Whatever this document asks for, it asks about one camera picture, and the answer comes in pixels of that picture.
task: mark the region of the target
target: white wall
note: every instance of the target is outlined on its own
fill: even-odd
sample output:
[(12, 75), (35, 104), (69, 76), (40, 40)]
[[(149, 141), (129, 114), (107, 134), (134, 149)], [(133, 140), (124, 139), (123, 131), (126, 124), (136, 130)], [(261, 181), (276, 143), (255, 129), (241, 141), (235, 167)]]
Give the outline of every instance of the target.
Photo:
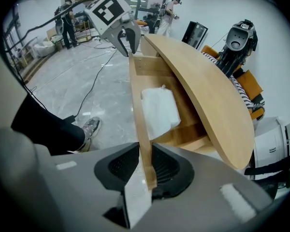
[[(266, 0), (182, 2), (174, 7), (180, 19), (173, 22), (171, 36), (182, 40), (189, 21), (199, 22), (209, 28), (200, 49), (215, 44), (234, 23), (244, 19), (254, 23), (258, 46), (243, 69), (249, 69), (264, 90), (265, 116), (279, 116), (290, 123), (290, 26), (281, 12)], [(221, 40), (213, 48), (220, 51), (223, 46)]]
[[(54, 17), (55, 10), (62, 5), (63, 0), (19, 0), (18, 13), (21, 27), (20, 34), (23, 36), (27, 30), (35, 26), (41, 25)], [(38, 37), (39, 41), (46, 38), (46, 31), (53, 28), (55, 22), (51, 22), (41, 29), (30, 32), (24, 42), (28, 42), (34, 37)]]
[(196, 0), (181, 0), (182, 5), (174, 5), (174, 13), (179, 16), (179, 20), (173, 20), (171, 37), (182, 40), (190, 21), (197, 21), (195, 9)]

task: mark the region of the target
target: sneaker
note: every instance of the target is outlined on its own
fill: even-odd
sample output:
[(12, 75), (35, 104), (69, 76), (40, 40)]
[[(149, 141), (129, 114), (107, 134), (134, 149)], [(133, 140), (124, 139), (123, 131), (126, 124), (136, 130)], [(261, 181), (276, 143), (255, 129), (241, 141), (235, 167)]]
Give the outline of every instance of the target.
[(91, 145), (91, 139), (87, 140), (87, 142), (85, 144), (83, 144), (78, 150), (75, 150), (75, 151), (67, 150), (67, 151), (72, 153), (72, 154), (88, 152), (90, 149), (90, 145)]
[(101, 128), (101, 119), (98, 117), (93, 117), (88, 120), (82, 127), (85, 133), (85, 139), (83, 145), (76, 151), (68, 151), (73, 154), (84, 153), (89, 151), (91, 145), (91, 137), (95, 137)]
[(101, 128), (101, 120), (98, 117), (93, 117), (88, 120), (85, 125), (82, 127), (85, 133), (85, 142), (91, 137), (95, 137), (98, 134), (98, 131)]

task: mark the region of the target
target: person's leg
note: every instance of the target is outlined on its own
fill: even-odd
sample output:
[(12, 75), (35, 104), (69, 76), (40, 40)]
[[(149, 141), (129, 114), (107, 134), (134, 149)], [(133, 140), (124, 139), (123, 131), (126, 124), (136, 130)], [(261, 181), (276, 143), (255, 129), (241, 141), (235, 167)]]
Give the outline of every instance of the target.
[(72, 41), (72, 45), (74, 47), (76, 47), (78, 45), (78, 43), (77, 43), (76, 38), (75, 38), (73, 26), (72, 25), (68, 25), (67, 31), (68, 31), (70, 40)]
[(78, 150), (85, 142), (82, 128), (46, 111), (30, 95), (21, 104), (11, 127), (25, 134), (33, 143), (46, 146), (51, 155)]
[(63, 23), (63, 32), (62, 32), (62, 37), (63, 37), (63, 41), (64, 41), (64, 45), (66, 46), (67, 49), (70, 48), (70, 42), (67, 36), (67, 24)]
[(171, 34), (171, 24), (169, 23), (169, 25), (165, 31), (165, 36), (170, 37), (170, 34)]
[(159, 29), (158, 29), (157, 34), (158, 34), (158, 35), (165, 35), (165, 32), (166, 32), (168, 26), (169, 26), (169, 23), (166, 22), (166, 21), (164, 21), (164, 20), (162, 20), (162, 22), (161, 22), (161, 24), (160, 24), (160, 27), (159, 27)]

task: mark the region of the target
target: black cable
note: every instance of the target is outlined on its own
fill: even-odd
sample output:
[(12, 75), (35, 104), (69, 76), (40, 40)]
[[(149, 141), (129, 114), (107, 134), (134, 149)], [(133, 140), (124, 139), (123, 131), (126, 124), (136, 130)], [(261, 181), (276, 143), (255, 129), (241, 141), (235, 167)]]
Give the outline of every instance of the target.
[(86, 44), (80, 44), (80, 45), (82, 45), (82, 46), (86, 46), (86, 47), (90, 47), (90, 48), (94, 48), (94, 49), (106, 49), (106, 48), (111, 48), (111, 47), (113, 47), (113, 46), (109, 46), (109, 47), (105, 47), (105, 48), (96, 48), (98, 45), (96, 45), (96, 46), (90, 46), (90, 45), (86, 45)]
[(33, 92), (33, 91), (35, 91), (36, 89), (37, 89), (37, 87), (34, 86), (33, 89), (31, 89), (30, 91)]
[(84, 97), (84, 99), (83, 99), (83, 101), (82, 101), (82, 103), (81, 103), (81, 106), (79, 107), (79, 109), (78, 109), (78, 112), (77, 112), (77, 114), (74, 116), (74, 118), (76, 118), (78, 115), (79, 115), (79, 112), (81, 111), (81, 108), (82, 108), (82, 106), (83, 106), (83, 103), (84, 103), (84, 101), (85, 101), (85, 99), (86, 99), (86, 97), (90, 94), (90, 92), (93, 90), (93, 87), (95, 86), (95, 83), (96, 83), (96, 80), (97, 80), (97, 78), (98, 78), (98, 75), (99, 75), (99, 73), (103, 70), (103, 68), (108, 64), (108, 62), (109, 61), (111, 61), (111, 59), (112, 59), (112, 57), (115, 55), (115, 53), (117, 52), (117, 50), (113, 53), (113, 55), (110, 57), (110, 59), (102, 66), (102, 68), (98, 71), (98, 73), (97, 73), (97, 75), (96, 75), (96, 78), (95, 78), (95, 80), (93, 81), (93, 85), (92, 85), (92, 87), (91, 87), (91, 89), (89, 90), (89, 92), (87, 93), (87, 95)]
[(222, 38), (224, 37), (224, 36), (226, 36), (227, 34), (228, 34), (229, 32), (227, 32), (225, 35), (223, 35), (222, 37), (221, 37), (221, 39), (220, 40), (218, 40), (212, 47), (211, 47), (211, 49), (219, 42), (219, 41), (221, 41), (222, 40)]
[(94, 46), (93, 48), (95, 48), (95, 49), (107, 49), (107, 48), (114, 47), (114, 45), (111, 45), (111, 46), (108, 46), (108, 47), (97, 47), (98, 45)]
[(53, 17), (52, 19), (50, 19), (50, 20), (48, 20), (47, 22), (43, 23), (42, 25), (39, 25), (39, 26), (36, 26), (36, 27), (34, 27), (34, 28), (29, 29), (29, 30), (26, 32), (26, 34), (25, 34), (25, 36), (24, 36), (23, 38), (21, 38), (17, 43), (15, 43), (14, 45), (12, 45), (12, 46), (11, 46), (9, 49), (7, 49), (5, 52), (9, 52), (9, 51), (11, 51), (11, 50), (12, 50), (12, 49), (17, 45), (17, 44), (21, 43), (21, 42), (22, 42), (22, 41), (27, 37), (27, 35), (28, 35), (31, 31), (34, 31), (34, 30), (36, 30), (36, 29), (40, 29), (40, 28), (46, 26), (47, 24), (49, 24), (50, 22), (55, 21), (55, 20), (57, 20), (58, 18), (61, 18), (61, 16), (62, 16), (63, 14), (67, 13), (69, 10), (71, 10), (71, 9), (74, 8), (75, 6), (77, 6), (77, 5), (81, 4), (81, 3), (87, 2), (87, 1), (93, 1), (93, 0), (80, 0), (80, 1), (78, 1), (78, 2), (76, 2), (76, 3), (74, 3), (73, 5), (71, 5), (71, 6), (70, 6), (69, 8), (67, 8), (66, 10), (62, 11), (60, 14), (56, 15), (55, 17)]
[(45, 110), (46, 111), (48, 111), (47, 109), (46, 109), (46, 107), (44, 106), (44, 104), (42, 103), (42, 102), (40, 102), (40, 100), (38, 99), (38, 98), (36, 98), (35, 97), (35, 95), (31, 92), (31, 90), (29, 89), (29, 88), (27, 88), (27, 86), (26, 86), (26, 84), (25, 84), (25, 82), (24, 82), (24, 79), (23, 79), (23, 77), (21, 76), (21, 74), (19, 73), (19, 71), (18, 71), (18, 69), (17, 69), (17, 66), (16, 66), (16, 63), (15, 63), (15, 61), (14, 61), (14, 59), (13, 59), (13, 57), (12, 57), (12, 61), (13, 61), (13, 63), (14, 63), (14, 65), (15, 65), (15, 69), (16, 69), (16, 72), (17, 72), (17, 74), (19, 75), (19, 77), (20, 77), (20, 80), (21, 80), (21, 82), (23, 83), (23, 86), (25, 87), (25, 89), (45, 108)]

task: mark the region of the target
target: striped cloth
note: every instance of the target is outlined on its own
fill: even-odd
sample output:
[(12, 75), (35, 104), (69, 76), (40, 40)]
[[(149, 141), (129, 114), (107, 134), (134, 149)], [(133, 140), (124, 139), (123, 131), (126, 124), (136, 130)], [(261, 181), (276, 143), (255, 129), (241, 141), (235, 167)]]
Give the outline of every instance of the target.
[[(213, 62), (214, 64), (217, 63), (217, 59), (215, 59), (213, 56), (205, 53), (205, 52), (202, 52), (202, 54), (207, 57), (209, 60), (211, 60), (211, 62)], [(264, 110), (264, 113), (262, 115), (261, 118), (259, 118), (258, 120), (262, 119), (264, 117), (264, 114), (265, 114), (265, 108), (262, 104), (255, 104), (253, 103), (250, 98), (248, 97), (248, 95), (246, 94), (245, 90), (243, 89), (243, 87), (239, 84), (239, 82), (234, 78), (233, 75), (231, 75), (229, 77), (229, 80), (233, 83), (234, 87), (237, 89), (237, 91), (239, 92), (239, 94), (241, 95), (242, 99), (243, 99), (243, 102), (245, 103), (246, 107), (248, 109), (252, 109), (252, 112), (258, 110), (259, 108), (263, 108)]]
[(211, 60), (214, 64), (217, 63), (217, 59), (215, 59), (213, 56), (211, 56), (211, 55), (209, 55), (209, 54), (207, 54), (207, 53), (205, 53), (205, 52), (202, 52), (202, 54), (203, 54), (205, 57), (207, 57), (209, 60)]
[(240, 93), (243, 101), (245, 102), (245, 105), (248, 109), (254, 108), (255, 104), (250, 100), (248, 95), (246, 94), (245, 90), (242, 88), (242, 86), (239, 84), (239, 82), (234, 78), (233, 75), (229, 77), (229, 80), (233, 83), (234, 87), (236, 87), (237, 91)]

